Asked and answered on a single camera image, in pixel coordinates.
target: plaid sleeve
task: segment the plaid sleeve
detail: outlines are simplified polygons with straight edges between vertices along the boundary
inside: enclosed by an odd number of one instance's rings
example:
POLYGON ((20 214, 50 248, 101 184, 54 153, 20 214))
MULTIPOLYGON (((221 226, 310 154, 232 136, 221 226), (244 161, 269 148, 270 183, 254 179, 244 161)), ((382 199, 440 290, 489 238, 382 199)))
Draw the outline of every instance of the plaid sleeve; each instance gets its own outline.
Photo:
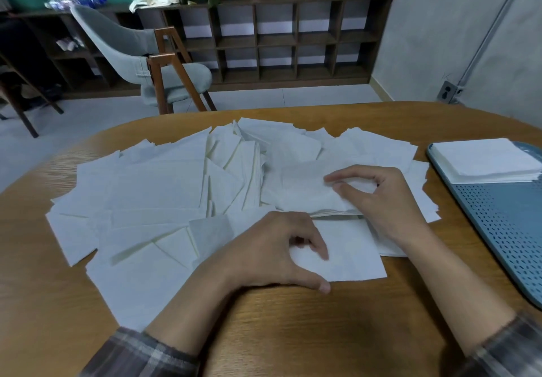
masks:
POLYGON ((80 377, 193 377, 194 357, 168 347, 145 333, 120 327, 88 362, 80 377))
POLYGON ((486 341, 457 377, 542 376, 542 328, 526 313, 486 341))

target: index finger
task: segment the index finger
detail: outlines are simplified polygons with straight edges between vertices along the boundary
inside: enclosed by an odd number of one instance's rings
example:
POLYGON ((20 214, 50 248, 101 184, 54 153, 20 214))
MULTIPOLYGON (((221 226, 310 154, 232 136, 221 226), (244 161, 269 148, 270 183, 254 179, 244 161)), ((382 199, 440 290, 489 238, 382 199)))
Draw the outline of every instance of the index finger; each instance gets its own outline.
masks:
POLYGON ((291 237, 302 237, 309 240, 314 246, 314 248, 311 248, 316 251, 323 260, 329 259, 326 242, 307 213, 289 212, 288 222, 289 234, 291 237))
POLYGON ((354 164, 350 167, 334 171, 333 173, 324 176, 325 182, 332 182, 342 180, 350 177, 361 177, 374 180, 377 184, 380 184, 386 178, 386 168, 375 165, 361 165, 354 164))

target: dark brown bookcase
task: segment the dark brown bookcase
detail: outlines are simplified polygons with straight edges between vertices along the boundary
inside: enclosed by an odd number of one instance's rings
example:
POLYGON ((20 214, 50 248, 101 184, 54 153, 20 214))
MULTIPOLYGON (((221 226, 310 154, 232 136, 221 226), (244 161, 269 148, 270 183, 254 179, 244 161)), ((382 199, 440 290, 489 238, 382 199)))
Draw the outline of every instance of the dark brown bookcase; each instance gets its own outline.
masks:
MULTIPOLYGON (((331 86, 366 84, 375 65, 378 48, 384 32, 392 0, 369 1, 365 28, 341 30, 345 4, 357 0, 226 0, 219 7, 249 6, 252 8, 253 35, 222 35, 220 17, 216 7, 206 4, 172 5, 151 9, 161 14, 166 26, 174 26, 190 53, 206 53, 216 59, 218 68, 212 69, 212 91, 246 90, 304 86, 331 86), (327 31, 300 31, 300 8, 307 2, 330 2, 327 31), (292 32, 259 34, 257 7, 259 5, 292 4, 292 32), (180 10, 200 8, 207 10, 211 37, 187 38, 180 10), (357 61, 338 62, 340 45, 359 45, 357 61), (310 46, 325 47, 323 64, 299 64, 300 50, 310 46), (261 54, 273 53, 272 48, 291 48, 291 64, 262 66, 261 54), (229 68, 227 54, 244 49, 255 56, 255 67, 229 68)), ((144 25, 138 14, 128 11, 127 4, 111 4, 99 11, 115 15, 119 24, 141 29, 144 25)), ((107 60, 99 53, 69 12, 38 10, 17 15, 30 26, 65 80, 66 98, 117 97, 139 94, 139 86, 121 79, 107 60), (85 44, 84 49, 61 51, 55 44, 59 38, 77 35, 85 44)))

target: chair seat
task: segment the chair seat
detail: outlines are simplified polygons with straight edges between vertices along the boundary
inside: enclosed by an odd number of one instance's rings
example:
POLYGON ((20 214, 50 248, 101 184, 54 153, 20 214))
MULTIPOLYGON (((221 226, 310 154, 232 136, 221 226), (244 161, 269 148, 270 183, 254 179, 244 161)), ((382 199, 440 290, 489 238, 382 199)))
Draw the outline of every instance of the chair seat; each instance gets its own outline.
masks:
MULTIPOLYGON (((206 92, 209 87, 211 87, 213 75, 211 70, 209 70, 206 66, 200 63, 186 63, 183 66, 198 93, 201 94, 206 92)), ((168 103, 175 103, 176 101, 182 101, 190 98, 188 90, 183 85, 183 82, 180 80, 172 65, 162 67, 161 70, 162 79, 164 81, 164 91, 168 103)), ((146 105, 158 105, 154 86, 142 85, 141 97, 143 98, 143 103, 146 105)))

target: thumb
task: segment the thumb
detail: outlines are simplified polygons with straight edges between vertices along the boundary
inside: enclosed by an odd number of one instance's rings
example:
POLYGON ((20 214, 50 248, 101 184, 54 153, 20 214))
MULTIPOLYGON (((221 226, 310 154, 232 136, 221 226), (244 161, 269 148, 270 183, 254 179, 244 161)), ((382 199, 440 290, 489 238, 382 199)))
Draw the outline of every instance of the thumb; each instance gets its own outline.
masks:
POLYGON ((312 271, 302 269, 296 264, 294 264, 293 267, 290 283, 307 287, 309 289, 318 290, 324 294, 329 294, 331 291, 331 284, 329 284, 325 278, 319 274, 313 273, 312 271))
POLYGON ((362 213, 363 213, 363 209, 365 208, 365 203, 372 196, 372 194, 366 193, 364 191, 359 191, 353 188, 352 186, 350 186, 348 183, 344 183, 344 182, 335 183, 333 185, 333 190, 343 199, 351 202, 362 213))

